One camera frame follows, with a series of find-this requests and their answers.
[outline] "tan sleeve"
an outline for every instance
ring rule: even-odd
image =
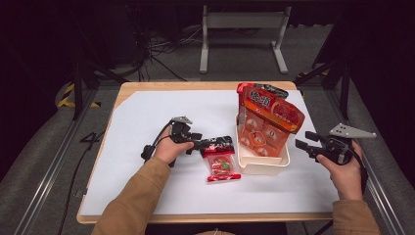
[[[333,203],[333,229],[337,235],[381,234],[367,204],[357,200]]]
[[[169,175],[168,164],[150,158],[107,205],[92,234],[144,234]]]

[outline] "dark background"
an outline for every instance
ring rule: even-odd
[[[353,57],[351,77],[397,163],[414,185],[413,7],[409,1],[382,3],[377,10],[379,20],[366,28],[367,37]],[[202,7],[139,10],[147,17],[148,29],[156,29],[171,40],[180,38],[182,28],[202,20]],[[340,11],[336,6],[294,7],[289,25],[333,24]],[[57,13],[66,23],[57,21]],[[56,95],[72,78],[71,68],[79,54],[68,46],[68,33],[72,33],[70,40],[79,43],[74,45],[80,45],[81,56],[113,69],[145,58],[140,54],[143,45],[135,44],[134,29],[125,6],[77,6],[69,11],[33,0],[0,3],[1,178],[27,141],[56,112]],[[340,28],[331,35],[332,43],[341,45],[345,33],[347,30]],[[328,47],[325,53],[328,58],[336,57],[336,49]]]

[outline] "white tabletop surface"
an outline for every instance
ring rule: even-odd
[[[304,114],[305,121],[287,145],[290,164],[277,175],[247,175],[240,180],[208,183],[208,167],[199,152],[181,155],[155,214],[210,213],[296,213],[331,212],[338,200],[329,172],[295,147],[304,132],[315,131],[305,103],[297,90],[290,90],[288,102]],[[100,215],[143,164],[143,147],[152,144],[162,127],[173,117],[193,121],[191,132],[203,138],[230,135],[236,141],[235,90],[137,91],[113,112],[108,133],[96,162],[79,215]]]

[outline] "gray floor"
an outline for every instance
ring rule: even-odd
[[[170,69],[190,81],[223,80],[294,80],[296,75],[309,71],[315,56],[328,32],[329,26],[288,28],[283,41],[282,52],[289,69],[288,74],[278,72],[276,61],[269,41],[274,36],[270,30],[260,30],[255,35],[246,36],[239,31],[218,31],[211,34],[209,64],[207,74],[199,73],[201,43],[194,42],[183,46],[170,54],[157,56]],[[159,63],[146,62],[147,71],[142,69],[146,80],[178,81]],[[137,80],[137,74],[128,77]],[[342,120],[338,112],[337,90],[324,91],[316,78],[299,87],[304,92],[305,103],[310,112],[316,130],[327,133]],[[58,112],[27,143],[15,164],[0,184],[0,234],[13,234],[19,226],[26,209],[29,207],[36,189],[42,185],[49,166],[62,152],[62,143],[68,139],[68,130],[78,125],[72,134],[68,148],[64,151],[62,167],[45,191],[47,197],[33,213],[33,221],[26,229],[27,234],[57,234],[63,216],[70,181],[76,165],[87,148],[87,143],[79,140],[91,132],[100,133],[106,129],[119,86],[114,82],[103,82],[93,101],[101,102],[100,108],[87,109],[80,121],[72,121],[73,108],[59,108]],[[371,182],[366,190],[365,200],[369,203],[382,234],[414,234],[415,192],[404,178],[393,159],[388,147],[369,113],[361,101],[358,92],[351,85],[349,97],[349,123],[357,128],[378,133],[376,139],[362,139],[366,159],[373,169]],[[57,101],[62,92],[57,94]],[[93,164],[97,157],[99,144],[87,152],[77,172],[72,194],[83,190],[88,182]],[[70,197],[69,211],[65,220],[63,234],[89,234],[93,225],[77,223],[76,214],[81,200]],[[310,234],[315,233],[327,221],[307,221],[305,226]],[[288,233],[305,234],[300,221],[287,223]],[[324,234],[332,234],[331,229]]]

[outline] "candy package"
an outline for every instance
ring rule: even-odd
[[[240,179],[241,174],[235,168],[235,150],[230,136],[223,136],[201,140],[201,143],[209,143],[200,152],[210,170],[208,182],[218,180]]]
[[[239,142],[257,156],[278,157],[289,135],[301,128],[305,116],[284,100],[288,93],[276,87],[249,84],[241,83],[237,89]]]

